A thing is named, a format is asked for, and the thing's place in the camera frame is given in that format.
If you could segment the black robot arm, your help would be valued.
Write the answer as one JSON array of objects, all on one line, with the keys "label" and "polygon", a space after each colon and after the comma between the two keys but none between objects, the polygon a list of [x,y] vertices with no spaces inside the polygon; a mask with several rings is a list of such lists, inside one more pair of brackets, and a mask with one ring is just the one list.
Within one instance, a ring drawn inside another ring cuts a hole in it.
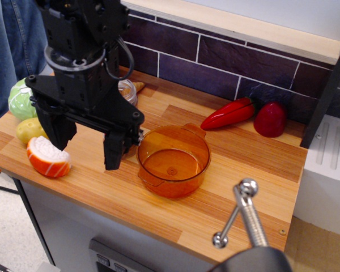
[{"label": "black robot arm", "polygon": [[63,150],[77,124],[104,134],[104,164],[116,170],[142,140],[144,115],[118,89],[119,49],[129,28],[120,1],[38,1],[52,76],[31,75],[32,105],[51,143]]}]

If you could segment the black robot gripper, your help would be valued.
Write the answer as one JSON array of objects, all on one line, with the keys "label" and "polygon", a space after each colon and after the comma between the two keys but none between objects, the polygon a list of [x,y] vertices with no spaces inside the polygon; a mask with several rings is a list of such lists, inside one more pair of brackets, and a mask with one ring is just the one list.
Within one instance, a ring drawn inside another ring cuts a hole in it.
[{"label": "black robot gripper", "polygon": [[119,47],[74,59],[51,47],[45,57],[53,76],[30,75],[31,102],[50,142],[63,151],[77,133],[76,124],[104,133],[106,170],[117,170],[130,146],[139,145],[144,115],[118,90]]}]

